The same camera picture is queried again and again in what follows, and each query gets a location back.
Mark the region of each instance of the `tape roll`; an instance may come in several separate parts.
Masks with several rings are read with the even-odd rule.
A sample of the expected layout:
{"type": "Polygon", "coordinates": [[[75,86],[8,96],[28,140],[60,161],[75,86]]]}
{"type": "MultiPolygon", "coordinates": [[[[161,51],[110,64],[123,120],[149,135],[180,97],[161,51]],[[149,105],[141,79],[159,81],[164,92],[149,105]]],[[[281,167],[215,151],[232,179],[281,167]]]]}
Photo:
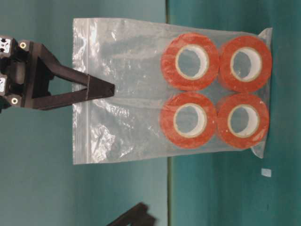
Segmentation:
{"type": "Polygon", "coordinates": [[[179,90],[201,90],[214,81],[219,63],[218,50],[208,37],[186,33],[175,38],[163,53],[161,71],[166,81],[179,90]],[[194,51],[200,59],[200,68],[192,77],[179,67],[179,56],[184,50],[194,51]]]}
{"type": "Polygon", "coordinates": [[[253,92],[269,79],[272,70],[272,55],[266,44],[253,36],[240,36],[222,46],[219,82],[237,92],[253,92]],[[251,62],[248,75],[241,78],[234,70],[237,53],[247,54],[251,62]]]}
{"type": "Polygon", "coordinates": [[[160,126],[164,135],[181,148],[198,148],[208,142],[216,129],[216,110],[213,103],[204,95],[184,92],[169,99],[160,115],[160,126]],[[185,107],[193,107],[198,114],[198,122],[190,132],[178,129],[176,118],[185,107]]]}
{"type": "Polygon", "coordinates": [[[218,134],[227,144],[246,149],[259,143],[269,129],[269,111],[265,103],[251,94],[235,94],[219,101],[217,105],[218,134]],[[248,113],[248,124],[240,132],[231,125],[233,113],[243,108],[248,113]]]}

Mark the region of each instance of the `plastic bag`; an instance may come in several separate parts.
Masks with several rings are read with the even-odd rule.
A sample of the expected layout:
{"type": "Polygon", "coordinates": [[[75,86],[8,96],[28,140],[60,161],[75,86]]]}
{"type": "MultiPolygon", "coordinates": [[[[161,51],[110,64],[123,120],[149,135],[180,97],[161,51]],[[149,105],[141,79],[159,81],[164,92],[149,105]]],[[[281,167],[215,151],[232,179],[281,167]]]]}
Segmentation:
{"type": "MultiPolygon", "coordinates": [[[[74,68],[116,85],[114,97],[73,105],[74,164],[242,150],[227,144],[216,132],[197,148],[181,148],[162,131],[160,116],[164,104],[186,92],[175,88],[162,75],[162,54],[172,40],[190,32],[205,35],[221,51],[223,44],[246,35],[260,38],[269,48],[272,29],[265,29],[255,36],[245,32],[203,30],[131,19],[74,20],[74,68]]],[[[250,70],[250,61],[239,54],[241,56],[237,57],[234,67],[237,67],[237,73],[243,73],[250,70]]],[[[202,67],[201,60],[195,60],[189,49],[180,57],[182,63],[179,58],[178,66],[187,74],[195,74],[198,72],[195,67],[202,67]]],[[[73,90],[81,88],[81,85],[73,85],[73,90]]],[[[222,98],[235,94],[225,89],[217,78],[194,93],[205,95],[215,106],[222,98]]],[[[253,94],[268,107],[269,81],[253,94]]],[[[249,116],[243,110],[237,115],[233,127],[241,131],[249,116]]],[[[188,134],[199,122],[199,116],[193,108],[184,109],[175,119],[177,128],[188,134]]],[[[252,147],[259,157],[263,156],[265,139],[266,136],[252,147]]]]}

